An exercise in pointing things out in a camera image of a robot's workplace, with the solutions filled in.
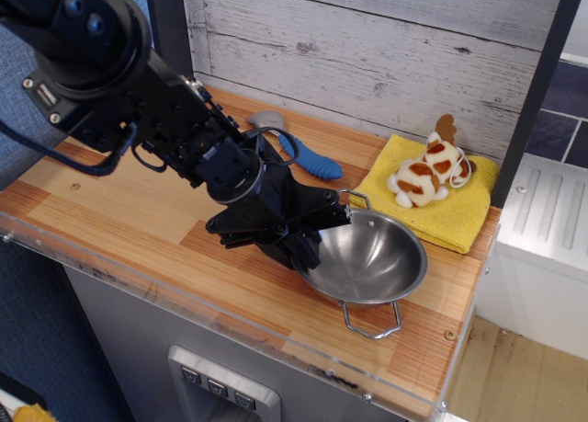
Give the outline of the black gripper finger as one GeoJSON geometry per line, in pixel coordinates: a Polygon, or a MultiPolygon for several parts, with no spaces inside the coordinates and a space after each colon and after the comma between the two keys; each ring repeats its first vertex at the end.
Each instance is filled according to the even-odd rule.
{"type": "Polygon", "coordinates": [[[313,230],[289,234],[285,240],[290,261],[295,269],[315,269],[321,264],[320,233],[313,230]]]}
{"type": "Polygon", "coordinates": [[[255,245],[269,258],[275,260],[281,266],[294,270],[292,258],[294,250],[292,243],[287,238],[273,239],[273,238],[256,238],[255,245]]]}

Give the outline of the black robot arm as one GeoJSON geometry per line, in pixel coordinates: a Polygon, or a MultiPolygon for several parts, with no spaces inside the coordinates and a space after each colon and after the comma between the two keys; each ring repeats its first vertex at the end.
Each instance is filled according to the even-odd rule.
{"type": "Polygon", "coordinates": [[[22,86],[44,118],[104,154],[85,173],[143,148],[224,206],[207,225],[224,246],[256,245],[289,268],[319,266],[321,231],[349,223],[336,191],[299,183],[262,129],[240,131],[153,50],[132,0],[1,0],[1,22],[35,52],[22,86]]]}

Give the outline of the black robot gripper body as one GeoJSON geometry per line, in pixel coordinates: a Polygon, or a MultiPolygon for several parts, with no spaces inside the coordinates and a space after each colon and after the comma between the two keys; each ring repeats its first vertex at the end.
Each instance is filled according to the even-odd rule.
{"type": "Polygon", "coordinates": [[[242,184],[209,191],[225,210],[208,220],[206,229],[223,245],[277,245],[298,234],[350,223],[349,209],[338,193],[299,183],[263,136],[254,137],[244,151],[252,166],[242,184]]]}

